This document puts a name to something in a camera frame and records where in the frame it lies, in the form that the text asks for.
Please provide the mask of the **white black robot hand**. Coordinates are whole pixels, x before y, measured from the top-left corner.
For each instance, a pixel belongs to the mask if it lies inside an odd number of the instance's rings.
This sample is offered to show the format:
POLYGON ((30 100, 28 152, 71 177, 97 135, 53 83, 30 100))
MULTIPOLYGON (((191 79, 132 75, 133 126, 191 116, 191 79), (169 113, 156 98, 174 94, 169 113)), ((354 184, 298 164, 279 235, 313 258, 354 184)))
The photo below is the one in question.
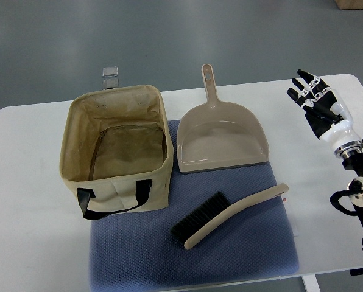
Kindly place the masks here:
POLYGON ((348 158, 362 152, 363 142, 353 129, 353 118, 339 93, 320 77, 299 69, 287 90, 288 96, 305 112, 311 130, 326 142, 338 158, 348 158))

